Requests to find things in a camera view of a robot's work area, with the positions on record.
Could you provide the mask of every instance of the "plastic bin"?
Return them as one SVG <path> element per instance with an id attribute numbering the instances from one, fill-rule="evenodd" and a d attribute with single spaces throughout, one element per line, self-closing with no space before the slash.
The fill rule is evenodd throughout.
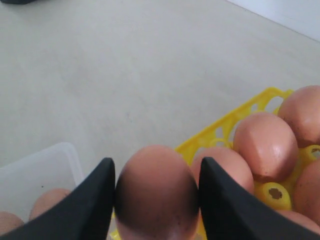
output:
<path id="1" fill-rule="evenodd" d="M 73 190 L 83 179 L 74 146 L 58 143 L 0 168 L 0 210 L 27 222 L 41 194 L 53 188 Z"/>
<path id="2" fill-rule="evenodd" d="M 188 163 L 188 165 L 190 165 L 195 154 L 201 148 L 213 146 L 226 146 L 232 148 L 233 136 L 237 128 L 237 123 L 239 123 L 240 120 L 259 111 L 267 111 L 277 114 L 282 101 L 292 92 L 293 90 L 290 89 L 287 91 L 281 91 L 275 87 L 267 88 L 260 94 L 223 116 L 218 121 L 205 127 L 198 134 L 179 145 L 175 150 L 180 153 L 183 159 Z M 278 183 L 280 184 L 280 187 L 284 187 L 283 190 L 287 191 L 289 195 L 291 195 L 294 184 L 303 167 L 316 159 L 314 152 L 319 149 L 319 146 L 310 146 L 305 149 L 301 149 L 300 160 L 292 174 L 284 182 Z M 255 182 L 255 187 L 257 188 L 259 186 L 260 184 Z M 265 195 L 264 198 L 264 203 L 270 205 L 268 204 L 268 201 L 270 200 L 268 196 Z M 283 206 L 286 206 L 288 205 L 288 201 L 290 201 L 290 197 L 288 197 L 287 200 L 276 204 L 283 204 Z M 198 234 L 203 239 L 207 239 L 203 224 L 199 225 Z M 113 231 L 110 236 L 113 240 L 121 240 L 117 230 Z"/>

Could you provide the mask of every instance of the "egg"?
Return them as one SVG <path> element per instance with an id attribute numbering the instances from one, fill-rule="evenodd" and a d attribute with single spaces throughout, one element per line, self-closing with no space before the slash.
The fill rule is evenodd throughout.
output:
<path id="1" fill-rule="evenodd" d="M 277 212 L 292 222 L 320 235 L 320 227 L 310 218 L 295 211 L 278 210 Z"/>
<path id="2" fill-rule="evenodd" d="M 304 168 L 295 183 L 295 210 L 320 225 L 320 158 Z"/>
<path id="3" fill-rule="evenodd" d="M 23 224 L 24 222 L 16 215 L 6 211 L 0 212 L 0 236 L 22 226 Z"/>
<path id="4" fill-rule="evenodd" d="M 114 210 L 123 240 L 190 240 L 199 216 L 197 184 L 180 154 L 146 146 L 123 167 Z"/>
<path id="5" fill-rule="evenodd" d="M 54 188 L 42 194 L 34 203 L 29 220 L 33 220 L 62 201 L 71 191 L 64 188 Z"/>
<path id="6" fill-rule="evenodd" d="M 237 152 L 225 146 L 205 148 L 194 158 L 190 168 L 197 184 L 204 157 L 212 157 L 241 187 L 254 193 L 254 178 L 247 162 Z"/>
<path id="7" fill-rule="evenodd" d="M 298 160 L 298 144 L 290 126 L 280 117 L 257 112 L 240 121 L 233 149 L 248 163 L 258 182 L 281 182 Z"/>
<path id="8" fill-rule="evenodd" d="M 320 145 L 320 85 L 302 87 L 281 104 L 278 116 L 292 128 L 299 148 Z"/>

